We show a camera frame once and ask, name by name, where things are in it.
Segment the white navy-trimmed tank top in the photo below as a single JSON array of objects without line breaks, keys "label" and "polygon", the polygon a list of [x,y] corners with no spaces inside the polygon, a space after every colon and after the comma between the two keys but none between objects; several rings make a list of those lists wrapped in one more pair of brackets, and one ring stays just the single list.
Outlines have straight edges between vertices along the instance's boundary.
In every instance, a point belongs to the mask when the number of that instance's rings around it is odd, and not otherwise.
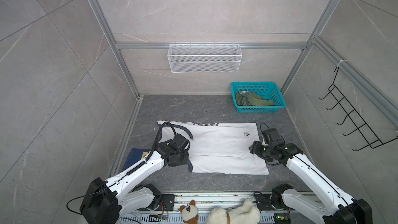
[{"label": "white navy-trimmed tank top", "polygon": [[249,151],[253,142],[260,140],[255,123],[171,124],[190,141],[190,172],[269,175],[265,161]]}]

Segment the teal plastic basket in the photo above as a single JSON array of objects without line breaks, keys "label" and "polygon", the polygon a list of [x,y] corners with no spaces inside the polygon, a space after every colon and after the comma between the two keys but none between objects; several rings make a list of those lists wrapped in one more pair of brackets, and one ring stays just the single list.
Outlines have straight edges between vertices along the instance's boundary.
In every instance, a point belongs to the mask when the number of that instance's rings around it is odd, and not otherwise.
[{"label": "teal plastic basket", "polygon": [[[275,106],[238,106],[235,95],[240,91],[253,92],[266,100],[273,100]],[[232,82],[231,93],[238,113],[275,113],[286,107],[285,99],[274,82]]]}]

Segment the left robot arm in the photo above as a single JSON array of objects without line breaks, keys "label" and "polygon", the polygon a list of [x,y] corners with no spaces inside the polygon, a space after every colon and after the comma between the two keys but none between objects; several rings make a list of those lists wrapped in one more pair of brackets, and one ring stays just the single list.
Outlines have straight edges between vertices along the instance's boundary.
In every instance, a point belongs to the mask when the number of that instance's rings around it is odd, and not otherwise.
[{"label": "left robot arm", "polygon": [[191,131],[168,121],[159,126],[148,155],[106,180],[93,180],[77,215],[89,224],[115,224],[125,214],[147,208],[160,202],[161,193],[144,186],[134,191],[144,179],[165,166],[178,167],[189,164],[189,149],[194,139]]}]

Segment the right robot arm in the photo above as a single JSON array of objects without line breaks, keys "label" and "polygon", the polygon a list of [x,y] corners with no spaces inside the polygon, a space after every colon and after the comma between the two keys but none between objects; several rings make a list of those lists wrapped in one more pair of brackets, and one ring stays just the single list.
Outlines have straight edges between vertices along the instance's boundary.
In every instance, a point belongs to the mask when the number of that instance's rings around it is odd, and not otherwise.
[{"label": "right robot arm", "polygon": [[293,209],[316,224],[371,224],[373,212],[363,199],[356,200],[319,171],[293,143],[286,143],[275,128],[262,131],[263,142],[254,141],[251,154],[270,166],[283,165],[296,174],[318,197],[316,202],[288,184],[272,189],[269,202],[273,209]]}]

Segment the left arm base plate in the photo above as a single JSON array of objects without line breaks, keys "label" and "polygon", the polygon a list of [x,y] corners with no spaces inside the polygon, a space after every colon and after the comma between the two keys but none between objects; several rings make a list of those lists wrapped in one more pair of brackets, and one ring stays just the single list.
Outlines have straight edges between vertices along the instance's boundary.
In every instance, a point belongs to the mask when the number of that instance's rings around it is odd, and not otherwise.
[{"label": "left arm base plate", "polygon": [[151,204],[147,207],[150,211],[172,211],[175,204],[175,195],[165,194],[155,196]]}]

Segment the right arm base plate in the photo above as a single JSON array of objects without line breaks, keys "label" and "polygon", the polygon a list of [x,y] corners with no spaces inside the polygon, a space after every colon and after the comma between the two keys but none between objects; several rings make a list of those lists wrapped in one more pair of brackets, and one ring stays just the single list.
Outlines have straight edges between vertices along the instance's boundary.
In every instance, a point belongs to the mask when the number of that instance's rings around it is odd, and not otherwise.
[{"label": "right arm base plate", "polygon": [[254,193],[255,203],[261,211],[289,211],[293,208],[287,207],[282,200],[282,196],[276,193],[262,193],[256,191]]}]

